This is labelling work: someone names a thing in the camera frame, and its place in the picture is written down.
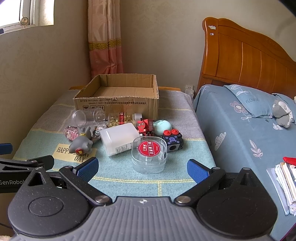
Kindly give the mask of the grey elephant toy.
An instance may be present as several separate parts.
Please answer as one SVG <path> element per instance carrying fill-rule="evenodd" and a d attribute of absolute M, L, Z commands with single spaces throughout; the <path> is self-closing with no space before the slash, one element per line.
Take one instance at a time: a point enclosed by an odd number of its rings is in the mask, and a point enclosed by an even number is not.
<path fill-rule="evenodd" d="M 69 145 L 69 153 L 84 155 L 92 152 L 93 141 L 90 127 L 81 128 L 79 136 Z"/>

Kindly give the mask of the black toy red knobs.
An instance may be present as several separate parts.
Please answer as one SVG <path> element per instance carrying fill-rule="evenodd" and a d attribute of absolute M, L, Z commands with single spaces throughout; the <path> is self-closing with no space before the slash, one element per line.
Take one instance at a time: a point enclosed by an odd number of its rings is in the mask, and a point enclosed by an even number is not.
<path fill-rule="evenodd" d="M 166 142 L 168 152 L 177 151 L 183 148 L 183 136 L 177 129 L 164 130 L 162 138 Z"/>

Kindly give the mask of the clear case red label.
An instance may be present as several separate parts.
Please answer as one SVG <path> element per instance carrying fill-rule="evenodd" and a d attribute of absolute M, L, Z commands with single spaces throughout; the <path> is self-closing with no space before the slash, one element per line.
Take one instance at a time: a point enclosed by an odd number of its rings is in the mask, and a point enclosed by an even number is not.
<path fill-rule="evenodd" d="M 142 174 L 161 173 L 166 165 L 168 151 L 160 137 L 140 136 L 132 142 L 132 166 Z"/>

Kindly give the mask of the blue floral bed sheet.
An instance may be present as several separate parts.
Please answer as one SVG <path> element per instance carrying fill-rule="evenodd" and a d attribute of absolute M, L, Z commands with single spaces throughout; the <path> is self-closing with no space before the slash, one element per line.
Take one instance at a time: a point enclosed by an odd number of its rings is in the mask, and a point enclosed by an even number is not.
<path fill-rule="evenodd" d="M 269 192 L 278 209 L 271 236 L 283 240 L 295 227 L 295 216 L 285 215 L 266 170 L 283 157 L 295 157 L 295 125 L 284 128 L 274 117 L 253 118 L 224 86 L 202 86 L 193 105 L 215 164 L 227 172 L 251 168 Z"/>

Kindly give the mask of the small clear round container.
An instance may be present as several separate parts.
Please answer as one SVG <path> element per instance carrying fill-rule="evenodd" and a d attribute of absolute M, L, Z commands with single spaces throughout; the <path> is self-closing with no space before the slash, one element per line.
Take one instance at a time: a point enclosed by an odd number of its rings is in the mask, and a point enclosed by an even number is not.
<path fill-rule="evenodd" d="M 108 128 L 108 125 L 106 124 L 98 124 L 94 127 L 94 130 L 93 130 L 93 137 L 96 137 L 96 138 L 99 138 L 100 137 L 100 132 L 102 130 L 105 130 Z"/>

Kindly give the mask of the clear plastic jar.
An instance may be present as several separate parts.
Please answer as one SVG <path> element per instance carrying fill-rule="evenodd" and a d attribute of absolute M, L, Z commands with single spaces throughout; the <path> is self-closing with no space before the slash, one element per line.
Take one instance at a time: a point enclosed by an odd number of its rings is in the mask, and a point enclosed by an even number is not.
<path fill-rule="evenodd" d="M 104 111 L 95 109 L 91 111 L 76 110 L 72 114 L 73 125 L 78 128 L 103 123 L 105 122 L 105 118 L 106 116 Z"/>

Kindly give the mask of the mint green round case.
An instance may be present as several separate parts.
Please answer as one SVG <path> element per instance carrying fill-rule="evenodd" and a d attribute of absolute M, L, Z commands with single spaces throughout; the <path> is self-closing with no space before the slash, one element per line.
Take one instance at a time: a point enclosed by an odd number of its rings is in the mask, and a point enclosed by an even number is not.
<path fill-rule="evenodd" d="M 154 134 L 158 136 L 162 136 L 165 130 L 171 131 L 172 124 L 167 120 L 157 120 L 153 122 Z"/>

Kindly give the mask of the jar of gold beads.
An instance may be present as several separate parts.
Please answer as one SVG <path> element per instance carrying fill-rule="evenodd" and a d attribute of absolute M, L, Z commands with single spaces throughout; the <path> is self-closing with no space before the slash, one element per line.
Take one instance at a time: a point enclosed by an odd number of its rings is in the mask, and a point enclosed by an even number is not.
<path fill-rule="evenodd" d="M 138 121 L 142 120 L 141 113 L 110 113 L 108 115 L 108 127 L 114 127 L 123 125 L 126 123 L 132 123 L 134 126 L 137 125 Z"/>

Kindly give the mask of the stack of papers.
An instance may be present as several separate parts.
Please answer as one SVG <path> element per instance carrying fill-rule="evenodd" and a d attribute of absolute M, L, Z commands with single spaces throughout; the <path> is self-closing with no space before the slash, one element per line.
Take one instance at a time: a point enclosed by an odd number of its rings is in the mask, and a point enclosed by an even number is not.
<path fill-rule="evenodd" d="M 285 215 L 295 216 L 295 166 L 284 161 L 266 170 Z"/>

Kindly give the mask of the red object on papers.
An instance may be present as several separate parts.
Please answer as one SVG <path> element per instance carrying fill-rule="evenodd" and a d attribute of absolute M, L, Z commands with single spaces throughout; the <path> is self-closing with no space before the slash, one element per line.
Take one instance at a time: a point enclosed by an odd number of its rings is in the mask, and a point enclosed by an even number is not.
<path fill-rule="evenodd" d="M 284 160 L 285 163 L 288 163 L 290 165 L 296 166 L 296 158 L 283 157 L 283 160 Z"/>

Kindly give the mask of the open cardboard box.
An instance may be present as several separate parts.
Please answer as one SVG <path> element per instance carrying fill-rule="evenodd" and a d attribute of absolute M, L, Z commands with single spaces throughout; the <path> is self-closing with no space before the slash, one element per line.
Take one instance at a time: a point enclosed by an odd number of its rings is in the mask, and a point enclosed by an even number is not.
<path fill-rule="evenodd" d="M 100 74 L 73 98 L 77 110 L 101 109 L 110 113 L 141 113 L 158 119 L 159 88 L 154 74 Z"/>

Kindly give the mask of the grey plush toy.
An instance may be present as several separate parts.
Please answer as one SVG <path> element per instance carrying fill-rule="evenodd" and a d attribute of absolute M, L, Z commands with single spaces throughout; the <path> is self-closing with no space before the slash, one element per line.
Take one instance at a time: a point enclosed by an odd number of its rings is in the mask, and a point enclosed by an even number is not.
<path fill-rule="evenodd" d="M 275 101 L 272 106 L 273 117 L 277 124 L 284 128 L 289 128 L 291 124 L 295 125 L 295 102 L 288 96 L 273 93 Z"/>

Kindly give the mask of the pink patterned curtain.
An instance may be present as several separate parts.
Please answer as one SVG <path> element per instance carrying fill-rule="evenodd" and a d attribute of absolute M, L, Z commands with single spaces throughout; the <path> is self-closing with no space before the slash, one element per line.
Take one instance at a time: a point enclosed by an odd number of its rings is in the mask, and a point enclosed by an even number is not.
<path fill-rule="evenodd" d="M 92 77 L 123 72 L 120 1 L 88 1 L 88 46 Z"/>

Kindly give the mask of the white wall socket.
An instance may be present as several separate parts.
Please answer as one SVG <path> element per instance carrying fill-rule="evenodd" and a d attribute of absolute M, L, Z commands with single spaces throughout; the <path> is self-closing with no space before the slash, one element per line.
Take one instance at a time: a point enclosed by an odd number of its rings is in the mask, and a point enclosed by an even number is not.
<path fill-rule="evenodd" d="M 193 100 L 195 94 L 194 85 L 186 85 L 185 93 L 191 97 L 191 100 Z"/>

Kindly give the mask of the window frame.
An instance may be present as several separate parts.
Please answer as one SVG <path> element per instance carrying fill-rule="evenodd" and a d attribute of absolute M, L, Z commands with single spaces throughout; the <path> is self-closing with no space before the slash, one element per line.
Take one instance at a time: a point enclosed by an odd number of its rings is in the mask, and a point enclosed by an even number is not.
<path fill-rule="evenodd" d="M 1 34 L 54 24 L 54 0 L 1 1 Z"/>

